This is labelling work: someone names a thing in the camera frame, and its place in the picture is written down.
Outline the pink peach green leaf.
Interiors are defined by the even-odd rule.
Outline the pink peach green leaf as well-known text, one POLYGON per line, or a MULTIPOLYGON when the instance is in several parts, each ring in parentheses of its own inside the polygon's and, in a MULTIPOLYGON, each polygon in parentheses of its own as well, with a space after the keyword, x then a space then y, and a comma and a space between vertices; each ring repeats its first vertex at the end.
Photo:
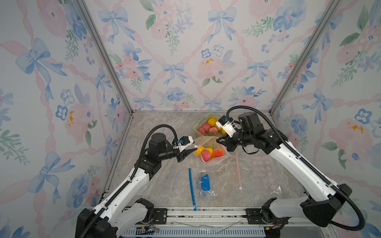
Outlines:
POLYGON ((217 136, 218 134, 218 128, 216 127, 210 127, 208 130, 209 135, 211 136, 217 136))

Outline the blue zipper clear bag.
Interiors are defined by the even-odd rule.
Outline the blue zipper clear bag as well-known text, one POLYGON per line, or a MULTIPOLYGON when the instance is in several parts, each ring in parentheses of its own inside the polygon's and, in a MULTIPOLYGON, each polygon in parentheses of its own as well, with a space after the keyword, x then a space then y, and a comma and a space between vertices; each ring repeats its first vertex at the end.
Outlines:
POLYGON ((217 200, 219 180, 212 167, 189 168, 189 184, 193 211, 209 207, 217 200))

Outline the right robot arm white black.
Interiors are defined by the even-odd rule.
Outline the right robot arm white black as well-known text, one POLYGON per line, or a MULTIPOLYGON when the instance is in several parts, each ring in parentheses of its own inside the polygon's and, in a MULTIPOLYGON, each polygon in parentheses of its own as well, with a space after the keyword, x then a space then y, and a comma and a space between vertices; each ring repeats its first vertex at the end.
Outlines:
POLYGON ((289 218, 305 218, 313 224, 326 227, 329 224, 348 229, 347 225, 333 222, 344 204, 359 212, 350 199, 351 188, 337 184, 320 172, 296 150, 287 137, 263 114, 247 112, 238 117, 237 128, 232 118, 222 116, 216 123, 225 134, 217 142, 229 152, 239 146, 252 145, 282 164, 303 186, 306 195, 294 199, 269 199, 259 217, 267 224, 283 226, 289 218))

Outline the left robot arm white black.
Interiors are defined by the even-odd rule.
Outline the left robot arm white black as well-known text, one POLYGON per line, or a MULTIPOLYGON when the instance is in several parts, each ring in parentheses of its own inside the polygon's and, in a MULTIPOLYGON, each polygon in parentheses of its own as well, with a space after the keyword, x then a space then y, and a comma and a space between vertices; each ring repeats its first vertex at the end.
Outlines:
POLYGON ((196 150, 191 136, 170 143, 165 134, 153 134, 125 180, 100 204, 78 215, 75 237, 119 238, 137 223, 151 223, 152 202, 140 198, 131 207, 128 203, 161 169, 162 161, 175 158, 182 162, 196 150))

